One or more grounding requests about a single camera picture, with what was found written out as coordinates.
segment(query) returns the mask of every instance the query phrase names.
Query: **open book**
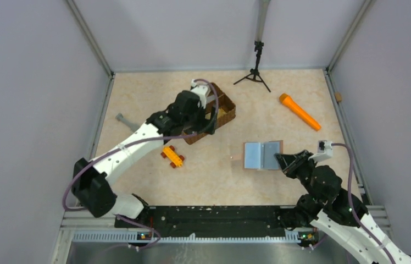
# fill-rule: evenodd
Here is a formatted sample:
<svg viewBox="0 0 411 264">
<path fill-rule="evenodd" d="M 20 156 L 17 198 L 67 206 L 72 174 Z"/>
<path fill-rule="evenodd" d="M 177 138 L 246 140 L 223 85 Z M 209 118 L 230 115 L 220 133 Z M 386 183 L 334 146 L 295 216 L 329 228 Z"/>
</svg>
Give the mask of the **open book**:
<svg viewBox="0 0 411 264">
<path fill-rule="evenodd" d="M 280 169 L 274 154 L 283 152 L 283 141 L 245 142 L 245 169 Z"/>
</svg>

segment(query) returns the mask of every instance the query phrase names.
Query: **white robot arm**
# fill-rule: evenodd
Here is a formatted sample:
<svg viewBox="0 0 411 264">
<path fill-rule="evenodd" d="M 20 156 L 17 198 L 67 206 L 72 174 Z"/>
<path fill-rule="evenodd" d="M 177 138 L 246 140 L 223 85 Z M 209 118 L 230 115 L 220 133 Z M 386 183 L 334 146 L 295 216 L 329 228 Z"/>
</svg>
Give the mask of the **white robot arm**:
<svg viewBox="0 0 411 264">
<path fill-rule="evenodd" d="M 285 226 L 312 226 L 337 241 L 360 263 L 411 263 L 375 223 L 366 206 L 341 188 L 342 180 L 329 166 L 317 162 L 333 156 L 331 141 L 320 141 L 318 153 L 275 154 L 283 173 L 299 179 L 309 194 L 301 196 L 294 210 L 281 218 Z"/>
<path fill-rule="evenodd" d="M 120 214 L 135 219 L 147 204 L 134 194 L 114 194 L 111 186 L 131 165 L 154 149 L 162 147 L 173 138 L 179 138 L 185 130 L 194 135 L 213 134 L 218 103 L 212 108 L 215 113 L 206 119 L 207 96 L 211 84 L 198 85 L 191 82 L 190 91 L 182 91 L 164 111 L 152 114 L 141 127 L 107 153 L 86 161 L 75 163 L 74 183 L 71 192 L 94 217 Z"/>
</svg>

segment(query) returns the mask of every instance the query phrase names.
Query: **wicker basket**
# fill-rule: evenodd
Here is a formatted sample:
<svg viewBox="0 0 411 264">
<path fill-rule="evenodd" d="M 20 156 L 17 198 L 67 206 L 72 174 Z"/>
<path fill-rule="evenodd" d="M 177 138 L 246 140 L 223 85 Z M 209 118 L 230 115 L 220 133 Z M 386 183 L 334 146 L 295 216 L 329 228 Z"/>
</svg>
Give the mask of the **wicker basket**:
<svg viewBox="0 0 411 264">
<path fill-rule="evenodd" d="M 212 83 L 212 85 L 215 87 L 217 90 L 217 95 L 219 98 L 219 117 L 217 119 L 217 125 L 215 129 L 218 129 L 219 127 L 223 126 L 224 124 L 232 121 L 236 117 L 236 105 L 233 103 L 233 101 L 217 86 L 217 84 Z M 205 114 L 209 114 L 212 111 L 212 107 L 215 105 L 215 101 L 209 102 L 205 106 Z M 193 144 L 194 142 L 198 141 L 199 139 L 207 136 L 206 133 L 201 133 L 197 136 L 193 137 L 188 137 L 185 139 L 186 143 L 189 145 Z"/>
</svg>

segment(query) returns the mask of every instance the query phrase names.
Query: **gray wall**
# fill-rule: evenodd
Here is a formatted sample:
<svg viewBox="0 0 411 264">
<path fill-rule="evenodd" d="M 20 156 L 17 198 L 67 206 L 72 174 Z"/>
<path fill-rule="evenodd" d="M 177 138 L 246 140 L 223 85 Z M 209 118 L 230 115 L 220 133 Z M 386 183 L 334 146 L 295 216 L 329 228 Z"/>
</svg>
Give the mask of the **gray wall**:
<svg viewBox="0 0 411 264">
<path fill-rule="evenodd" d="M 0 263 L 47 263 L 108 77 L 64 1 L 0 1 Z"/>
<path fill-rule="evenodd" d="M 272 0 L 263 68 L 325 67 L 363 0 Z M 115 71 L 244 69 L 258 0 L 76 0 Z"/>
<path fill-rule="evenodd" d="M 411 1 L 377 1 L 334 72 L 373 201 L 411 254 Z"/>
</svg>

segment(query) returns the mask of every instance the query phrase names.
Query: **orange toy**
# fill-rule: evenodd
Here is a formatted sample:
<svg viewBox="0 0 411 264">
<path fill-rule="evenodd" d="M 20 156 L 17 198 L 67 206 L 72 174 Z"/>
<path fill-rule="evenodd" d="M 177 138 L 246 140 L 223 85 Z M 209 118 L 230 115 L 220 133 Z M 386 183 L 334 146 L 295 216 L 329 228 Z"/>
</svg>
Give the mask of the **orange toy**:
<svg viewBox="0 0 411 264">
<path fill-rule="evenodd" d="M 183 155 L 177 155 L 175 153 L 175 148 L 173 146 L 164 147 L 161 153 L 163 158 L 167 158 L 171 160 L 170 166 L 172 168 L 182 167 L 183 161 L 185 160 Z"/>
<path fill-rule="evenodd" d="M 280 96 L 280 102 L 288 107 L 293 113 L 297 114 L 304 122 L 306 122 L 311 128 L 315 129 L 315 131 L 319 131 L 321 126 L 317 123 L 314 118 L 312 118 L 308 113 L 306 113 L 299 105 L 297 105 L 293 99 L 286 93 Z"/>
</svg>

